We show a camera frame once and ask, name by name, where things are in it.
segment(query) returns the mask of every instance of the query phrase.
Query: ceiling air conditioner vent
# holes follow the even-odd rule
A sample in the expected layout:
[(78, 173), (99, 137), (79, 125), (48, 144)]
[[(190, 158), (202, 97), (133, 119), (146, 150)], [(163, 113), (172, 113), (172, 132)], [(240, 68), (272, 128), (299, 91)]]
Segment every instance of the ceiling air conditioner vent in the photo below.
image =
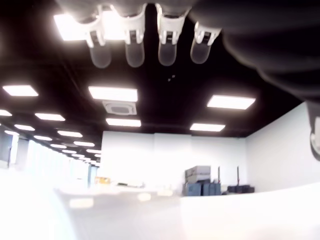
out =
[(137, 115), (136, 103), (129, 101), (102, 101), (102, 104), (108, 114), (116, 115)]

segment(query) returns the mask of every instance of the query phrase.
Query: ceiling light panel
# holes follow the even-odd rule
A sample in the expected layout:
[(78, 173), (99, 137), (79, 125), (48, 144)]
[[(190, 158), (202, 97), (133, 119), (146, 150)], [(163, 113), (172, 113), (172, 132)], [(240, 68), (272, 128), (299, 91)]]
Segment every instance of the ceiling light panel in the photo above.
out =
[(94, 99), (136, 102), (138, 90), (133, 88), (89, 86), (89, 91)]
[(95, 146), (95, 144), (92, 142), (74, 141), (73, 143), (78, 146), (86, 146), (86, 147), (94, 147)]
[(226, 125), (220, 124), (204, 124), (204, 123), (194, 123), (192, 124), (190, 130), (193, 131), (208, 131), (208, 132), (220, 132), (225, 128)]
[(26, 130), (26, 131), (34, 131), (35, 129), (32, 126), (26, 126), (26, 125), (14, 125), (17, 129)]
[(15, 131), (8, 131), (8, 130), (5, 130), (4, 132), (5, 132), (6, 134), (9, 134), (9, 135), (19, 136), (19, 133), (15, 132)]
[[(85, 40), (86, 33), (83, 27), (77, 23), (72, 16), (68, 14), (59, 14), (53, 16), (55, 24), (64, 41)], [(102, 13), (104, 38), (106, 40), (124, 40), (123, 31), (119, 15), (113, 11), (104, 11)]]
[(72, 151), (72, 150), (62, 150), (62, 152), (66, 153), (66, 154), (76, 154), (76, 151)]
[(34, 138), (39, 140), (52, 141), (52, 138), (47, 136), (34, 136)]
[(74, 132), (74, 131), (58, 131), (58, 134), (62, 136), (67, 137), (75, 137), (75, 138), (82, 138), (82, 134), (80, 132)]
[(65, 119), (59, 114), (35, 113), (34, 115), (42, 120), (65, 121)]
[(85, 155), (81, 155), (81, 154), (72, 154), (72, 157), (76, 157), (76, 158), (83, 158)]
[(9, 85), (2, 88), (11, 96), (36, 97), (39, 95), (30, 85)]
[(58, 148), (58, 149), (66, 149), (67, 147), (65, 145), (59, 145), (59, 144), (51, 144), (51, 147)]
[(87, 149), (86, 151), (92, 154), (101, 154), (101, 150)]
[(107, 118), (106, 122), (112, 126), (141, 127), (140, 120)]
[(8, 112), (7, 110), (3, 110), (3, 109), (0, 109), (0, 116), (12, 116), (12, 114), (10, 112)]
[(213, 95), (208, 102), (207, 107), (245, 110), (255, 101), (255, 98), (250, 97)]

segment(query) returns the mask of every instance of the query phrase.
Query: glass wall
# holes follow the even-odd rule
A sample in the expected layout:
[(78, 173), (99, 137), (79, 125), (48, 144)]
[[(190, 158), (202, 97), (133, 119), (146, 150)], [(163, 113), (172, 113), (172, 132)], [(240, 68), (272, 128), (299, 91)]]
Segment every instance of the glass wall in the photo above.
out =
[(26, 172), (48, 182), (53, 187), (61, 187), (74, 180), (88, 182), (86, 163), (70, 159), (65, 154), (29, 141)]
[(13, 136), (6, 134), (4, 130), (6, 130), (6, 128), (0, 125), (0, 168), (8, 167), (13, 141)]
[(12, 136), (11, 152), (10, 152), (10, 165), (16, 163), (17, 151), (18, 151), (18, 141), (19, 141), (18, 136), (16, 136), (16, 135)]

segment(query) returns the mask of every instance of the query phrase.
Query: gray box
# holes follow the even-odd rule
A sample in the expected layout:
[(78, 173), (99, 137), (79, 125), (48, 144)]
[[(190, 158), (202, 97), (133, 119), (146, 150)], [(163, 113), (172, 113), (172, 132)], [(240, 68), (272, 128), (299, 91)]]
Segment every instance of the gray box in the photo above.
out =
[(203, 196), (210, 196), (210, 183), (203, 184)]
[(185, 185), (185, 195), (186, 196), (201, 196), (201, 184), (192, 183)]
[(210, 183), (209, 185), (209, 195), (219, 196), (221, 195), (221, 184), (220, 183)]

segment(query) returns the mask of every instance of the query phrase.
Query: black ceiling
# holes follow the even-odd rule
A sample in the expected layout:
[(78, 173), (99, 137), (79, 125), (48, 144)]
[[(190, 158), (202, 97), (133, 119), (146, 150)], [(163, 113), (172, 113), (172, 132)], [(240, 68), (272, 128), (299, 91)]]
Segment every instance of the black ceiling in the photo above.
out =
[[(221, 132), (192, 132), (194, 135), (246, 137), (279, 118), (300, 101), (264, 82), (255, 70), (238, 63), (225, 50), (219, 36), (206, 63), (190, 59), (194, 24), (184, 23), (173, 66), (158, 61), (157, 12), (146, 9), (145, 62), (131, 68), (123, 41), (112, 43), (112, 63), (106, 69), (93, 66), (85, 41), (63, 41), (54, 22), (62, 13), (51, 1), (19, 1), (1, 6), (0, 85), (32, 85), (38, 97), (13, 97), (0, 88), (0, 109), (12, 117), (0, 122), (30, 125), (32, 134), (48, 136), (52, 143), (72, 143), (57, 129), (81, 132), (81, 141), (101, 147), (103, 131), (191, 134), (194, 122), (226, 124)], [(141, 128), (108, 126), (107, 113), (94, 100), (88, 86), (138, 89), (137, 116)], [(213, 94), (255, 97), (247, 110), (206, 107)], [(58, 113), (66, 121), (44, 121), (34, 113)]]

